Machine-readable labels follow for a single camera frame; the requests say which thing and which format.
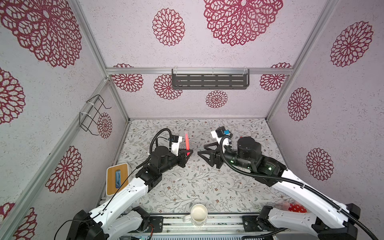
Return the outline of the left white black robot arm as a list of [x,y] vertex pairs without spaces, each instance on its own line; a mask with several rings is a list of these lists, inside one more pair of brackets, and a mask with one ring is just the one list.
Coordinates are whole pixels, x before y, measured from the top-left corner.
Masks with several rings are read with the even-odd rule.
[[136,176],[112,198],[97,208],[81,210],[70,221],[68,240],[117,240],[132,231],[143,232],[149,225],[150,214],[141,207],[133,208],[126,217],[122,213],[161,182],[163,173],[179,166],[184,168],[193,150],[181,149],[173,154],[168,147],[159,146],[149,155]]

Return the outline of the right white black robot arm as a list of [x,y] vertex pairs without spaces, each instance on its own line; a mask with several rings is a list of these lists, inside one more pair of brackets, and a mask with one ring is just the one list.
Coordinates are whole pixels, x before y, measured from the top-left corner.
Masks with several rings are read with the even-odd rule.
[[320,240],[355,240],[358,236],[356,221],[360,208],[355,204],[341,204],[329,199],[301,181],[279,161],[262,154],[262,146],[252,137],[242,137],[237,149],[232,148],[229,136],[217,138],[198,152],[211,167],[218,169],[226,164],[242,175],[272,187],[299,203],[305,213],[280,210],[264,206],[257,217],[260,230],[276,232],[291,229],[313,235]]

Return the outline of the pink marker pen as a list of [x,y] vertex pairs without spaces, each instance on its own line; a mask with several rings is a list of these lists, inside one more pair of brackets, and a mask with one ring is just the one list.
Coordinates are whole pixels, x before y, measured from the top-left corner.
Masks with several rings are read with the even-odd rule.
[[186,142],[186,150],[190,150],[190,141],[189,141],[189,135],[188,132],[185,132],[185,142]]

